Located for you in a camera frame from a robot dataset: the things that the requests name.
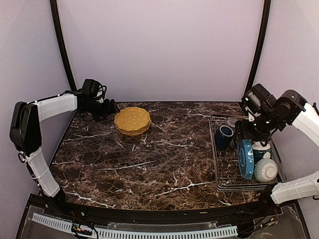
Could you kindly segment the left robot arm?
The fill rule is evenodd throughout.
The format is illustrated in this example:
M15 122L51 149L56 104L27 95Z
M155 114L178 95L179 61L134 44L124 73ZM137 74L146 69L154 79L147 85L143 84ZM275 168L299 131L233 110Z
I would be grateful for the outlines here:
M101 95L95 97L84 91L66 91L37 101L16 103L10 125L9 137L18 151L20 162L27 165L31 178L42 193L55 198L50 207L59 217L70 213L70 205L58 198L64 193L45 160L40 124L78 109L91 113L96 121L119 111L114 100L103 99Z

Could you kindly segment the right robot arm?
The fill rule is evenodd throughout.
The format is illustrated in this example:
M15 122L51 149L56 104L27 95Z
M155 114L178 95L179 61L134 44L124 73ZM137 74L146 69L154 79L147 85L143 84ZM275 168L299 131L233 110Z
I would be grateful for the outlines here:
M292 125L318 145L319 113L316 105L310 105L295 90L287 90L277 99L261 84L256 84L244 94L242 104L249 119L236 122L237 142L248 139L264 145L277 130L283 131L286 125ZM318 196L319 173L315 172L293 181L271 184L260 195L254 211L265 216L274 205L305 197L318 199Z

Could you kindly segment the yellow polka dot plate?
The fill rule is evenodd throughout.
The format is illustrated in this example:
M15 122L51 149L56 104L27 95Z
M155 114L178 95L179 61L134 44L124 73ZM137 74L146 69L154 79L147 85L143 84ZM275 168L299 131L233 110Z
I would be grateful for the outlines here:
M149 128L150 128L150 125L147 125L147 126L141 128L141 129L139 129L139 130L127 131L127 130L120 129L120 128L117 128L117 130L118 130L121 134L128 135L128 136L135 136L135 135L143 134L143 133L146 132Z
M150 126L151 117L143 108L127 107L115 115L114 123L120 130L139 131Z

